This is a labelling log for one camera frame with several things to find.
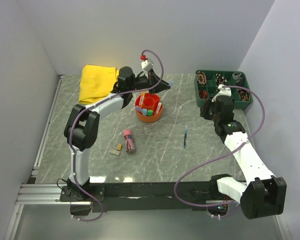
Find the orange round pen holder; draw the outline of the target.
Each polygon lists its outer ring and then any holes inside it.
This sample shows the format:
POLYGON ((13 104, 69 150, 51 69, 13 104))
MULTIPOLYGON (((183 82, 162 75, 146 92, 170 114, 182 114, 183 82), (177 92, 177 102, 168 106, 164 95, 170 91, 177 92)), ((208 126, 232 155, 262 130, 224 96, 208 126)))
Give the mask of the orange round pen holder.
MULTIPOLYGON (((141 95, 135 100, 134 106, 139 106, 140 97, 141 97, 141 95)), ((161 97, 157 94, 145 93, 143 106, 141 108, 147 109, 147 110, 153 110, 153 115, 152 116, 148 116, 148 115, 144 116, 143 113, 140 113, 140 112, 136 111, 136 109, 135 109, 137 118, 144 123, 154 123, 154 122, 158 121, 162 115, 163 108, 164 108, 164 105, 162 103, 159 113, 155 114, 157 105, 160 100, 161 100, 161 97)))

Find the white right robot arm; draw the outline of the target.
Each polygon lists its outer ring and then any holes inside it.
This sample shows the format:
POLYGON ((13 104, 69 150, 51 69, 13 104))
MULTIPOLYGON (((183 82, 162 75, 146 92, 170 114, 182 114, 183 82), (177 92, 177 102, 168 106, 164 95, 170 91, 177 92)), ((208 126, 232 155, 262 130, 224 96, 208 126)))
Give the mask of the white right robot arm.
POLYGON ((242 183, 229 174, 213 176, 210 196, 214 199, 229 196, 241 205, 244 216, 249 220, 282 214, 287 183, 266 167, 242 124, 234 119, 232 97, 209 97, 200 109, 200 116, 213 121, 215 133, 233 153, 245 178, 245 183, 242 183))

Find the grey tan eraser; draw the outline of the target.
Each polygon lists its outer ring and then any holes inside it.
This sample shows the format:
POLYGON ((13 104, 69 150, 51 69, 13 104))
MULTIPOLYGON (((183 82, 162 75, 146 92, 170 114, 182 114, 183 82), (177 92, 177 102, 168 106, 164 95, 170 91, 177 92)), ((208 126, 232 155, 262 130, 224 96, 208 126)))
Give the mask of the grey tan eraser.
POLYGON ((115 149, 109 149, 109 153, 112 155, 116 155, 116 156, 120 156, 121 152, 119 150, 115 150, 115 149))

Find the black base beam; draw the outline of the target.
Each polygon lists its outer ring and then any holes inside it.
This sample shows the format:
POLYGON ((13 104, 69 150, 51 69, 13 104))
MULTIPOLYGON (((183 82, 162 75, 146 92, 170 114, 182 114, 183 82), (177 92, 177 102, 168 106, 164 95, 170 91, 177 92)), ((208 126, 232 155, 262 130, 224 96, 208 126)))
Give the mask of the black base beam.
POLYGON ((229 200, 230 197, 218 193, 208 181, 186 181, 175 187, 174 182, 119 182, 91 183, 83 193, 75 184, 61 189, 59 200, 70 203, 70 212, 76 216, 89 212, 137 210, 204 210, 179 201, 194 204, 213 204, 229 200))

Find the yellow folded cloth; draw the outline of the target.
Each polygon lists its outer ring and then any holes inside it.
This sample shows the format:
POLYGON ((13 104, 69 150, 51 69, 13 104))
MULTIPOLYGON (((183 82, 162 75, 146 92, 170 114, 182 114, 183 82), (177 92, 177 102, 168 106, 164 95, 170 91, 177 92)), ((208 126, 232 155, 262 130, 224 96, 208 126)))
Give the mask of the yellow folded cloth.
POLYGON ((119 71, 115 67, 85 65, 80 78, 78 102, 89 105, 108 96, 118 75, 119 71))

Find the pink lid marker tube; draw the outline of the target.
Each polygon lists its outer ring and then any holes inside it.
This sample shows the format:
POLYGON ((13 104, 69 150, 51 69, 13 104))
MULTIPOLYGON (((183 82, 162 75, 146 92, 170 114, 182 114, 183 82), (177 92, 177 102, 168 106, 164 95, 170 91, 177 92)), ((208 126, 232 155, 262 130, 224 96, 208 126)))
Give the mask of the pink lid marker tube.
POLYGON ((132 132, 130 129, 123 131, 123 137, 125 140, 125 149, 128 154, 134 154, 136 152, 135 144, 132 138, 132 132))

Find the green cap white marker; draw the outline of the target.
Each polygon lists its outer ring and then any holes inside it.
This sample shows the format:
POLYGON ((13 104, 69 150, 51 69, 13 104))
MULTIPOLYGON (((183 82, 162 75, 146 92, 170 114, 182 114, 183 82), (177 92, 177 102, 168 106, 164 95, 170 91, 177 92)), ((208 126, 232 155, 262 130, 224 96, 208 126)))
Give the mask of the green cap white marker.
POLYGON ((157 112, 160 111, 161 107, 162 107, 162 103, 161 100, 159 101, 158 105, 157 105, 157 112))

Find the yellow thin pen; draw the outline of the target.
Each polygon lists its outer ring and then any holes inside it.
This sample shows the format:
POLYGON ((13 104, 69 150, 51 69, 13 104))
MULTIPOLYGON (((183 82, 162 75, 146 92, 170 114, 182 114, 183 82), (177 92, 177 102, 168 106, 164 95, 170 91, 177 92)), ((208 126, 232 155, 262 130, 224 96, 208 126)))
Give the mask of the yellow thin pen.
POLYGON ((146 92, 142 92, 142 94, 141 94, 140 103, 139 103, 140 107, 143 107, 145 94, 146 94, 146 92))

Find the purple highlighter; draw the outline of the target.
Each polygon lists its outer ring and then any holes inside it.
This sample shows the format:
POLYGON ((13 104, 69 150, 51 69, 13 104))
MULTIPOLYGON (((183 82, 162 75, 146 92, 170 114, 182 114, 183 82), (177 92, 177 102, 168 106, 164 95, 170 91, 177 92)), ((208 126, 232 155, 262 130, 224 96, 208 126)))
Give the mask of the purple highlighter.
POLYGON ((135 106, 135 110, 141 114, 143 113, 143 109, 139 105, 135 106))

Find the aluminium rail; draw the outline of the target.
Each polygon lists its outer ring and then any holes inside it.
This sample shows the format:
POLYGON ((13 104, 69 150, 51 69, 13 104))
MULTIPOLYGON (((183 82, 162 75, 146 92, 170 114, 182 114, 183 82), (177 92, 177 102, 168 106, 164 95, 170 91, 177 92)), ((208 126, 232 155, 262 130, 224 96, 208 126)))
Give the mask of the aluminium rail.
MULTIPOLYGON (((111 200, 150 200, 162 202, 180 201, 174 194, 174 182, 119 182, 119 183, 91 183, 84 193, 76 185, 66 184, 23 184, 17 195, 16 203, 20 205, 35 204, 65 204, 91 202, 92 195, 101 203, 111 200)), ((230 200, 230 193, 221 193, 215 183, 208 181, 186 181, 177 186, 177 194, 185 201, 208 202, 214 200, 230 200)))

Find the green black highlighter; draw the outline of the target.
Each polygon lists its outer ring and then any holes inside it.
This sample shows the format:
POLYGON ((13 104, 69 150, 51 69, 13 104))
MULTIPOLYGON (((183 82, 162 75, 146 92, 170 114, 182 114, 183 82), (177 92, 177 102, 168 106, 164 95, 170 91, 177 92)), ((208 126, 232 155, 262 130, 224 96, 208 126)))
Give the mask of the green black highlighter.
POLYGON ((148 115, 148 116, 152 116, 152 115, 153 115, 153 110, 152 110, 152 109, 148 110, 148 111, 147 111, 147 115, 148 115))

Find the brown cap white marker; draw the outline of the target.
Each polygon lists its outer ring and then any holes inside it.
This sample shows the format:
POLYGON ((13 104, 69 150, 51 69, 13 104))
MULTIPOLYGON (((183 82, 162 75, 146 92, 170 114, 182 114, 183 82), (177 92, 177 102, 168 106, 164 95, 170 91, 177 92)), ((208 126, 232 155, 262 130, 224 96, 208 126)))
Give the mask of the brown cap white marker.
POLYGON ((155 111, 155 114, 158 114, 160 109, 161 109, 161 105, 162 105, 162 102, 159 101, 158 105, 157 105, 157 108, 156 108, 156 111, 155 111))

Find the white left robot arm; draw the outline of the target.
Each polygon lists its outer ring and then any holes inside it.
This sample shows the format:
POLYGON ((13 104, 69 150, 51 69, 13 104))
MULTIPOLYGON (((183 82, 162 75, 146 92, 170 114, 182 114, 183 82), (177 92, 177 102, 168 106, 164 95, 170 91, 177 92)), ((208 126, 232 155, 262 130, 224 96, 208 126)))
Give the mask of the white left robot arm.
POLYGON ((88 105, 77 104, 72 108, 64 129, 71 155, 67 187, 78 201, 91 197, 89 155, 98 136, 100 120, 125 108, 132 100, 133 93, 148 92, 153 95, 167 91, 171 86, 152 68, 135 75, 129 66, 124 66, 118 71, 118 77, 105 98, 88 105))

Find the brown small eraser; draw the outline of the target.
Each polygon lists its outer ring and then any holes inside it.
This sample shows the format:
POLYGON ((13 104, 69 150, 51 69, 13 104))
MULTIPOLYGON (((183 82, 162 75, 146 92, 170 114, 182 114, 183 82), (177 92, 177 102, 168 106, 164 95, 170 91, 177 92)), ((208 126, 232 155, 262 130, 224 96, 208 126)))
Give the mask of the brown small eraser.
POLYGON ((118 143, 117 146, 116 146, 116 150, 121 151, 122 150, 122 144, 118 143))

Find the light blue cap highlighter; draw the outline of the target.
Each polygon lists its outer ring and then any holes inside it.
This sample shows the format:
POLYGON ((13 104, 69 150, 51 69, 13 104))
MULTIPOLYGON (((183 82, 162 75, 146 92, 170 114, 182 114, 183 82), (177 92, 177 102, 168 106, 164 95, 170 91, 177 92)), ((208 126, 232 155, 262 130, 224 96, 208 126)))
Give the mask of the light blue cap highlighter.
POLYGON ((142 115, 147 116, 148 115, 148 110, 146 108, 142 109, 142 115))

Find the blue transparent pen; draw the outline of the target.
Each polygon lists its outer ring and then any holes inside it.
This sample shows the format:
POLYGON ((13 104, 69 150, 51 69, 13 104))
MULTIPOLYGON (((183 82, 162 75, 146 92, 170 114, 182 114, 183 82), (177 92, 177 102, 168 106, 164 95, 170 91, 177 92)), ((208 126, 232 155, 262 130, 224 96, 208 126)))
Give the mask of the blue transparent pen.
POLYGON ((187 147, 187 137, 188 137, 188 128, 185 129, 184 132, 184 139, 183 139, 183 148, 185 149, 187 147))

